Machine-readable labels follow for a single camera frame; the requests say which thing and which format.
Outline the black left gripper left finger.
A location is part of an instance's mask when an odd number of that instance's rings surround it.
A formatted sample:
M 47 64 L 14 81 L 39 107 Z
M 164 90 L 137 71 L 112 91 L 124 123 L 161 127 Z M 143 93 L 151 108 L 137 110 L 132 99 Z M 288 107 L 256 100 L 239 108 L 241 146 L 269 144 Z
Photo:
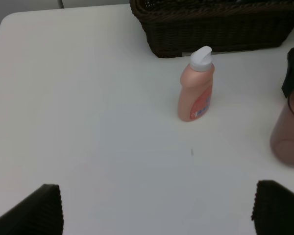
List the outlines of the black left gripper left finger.
M 64 230 L 59 185 L 43 184 L 0 217 L 0 235 L 61 235 Z

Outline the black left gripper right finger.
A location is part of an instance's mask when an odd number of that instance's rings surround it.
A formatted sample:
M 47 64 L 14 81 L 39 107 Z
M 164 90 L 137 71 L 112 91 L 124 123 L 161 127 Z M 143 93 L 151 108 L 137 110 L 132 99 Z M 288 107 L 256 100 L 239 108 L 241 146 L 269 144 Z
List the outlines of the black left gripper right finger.
M 274 180 L 258 181 L 251 220 L 258 235 L 294 235 L 294 193 Z

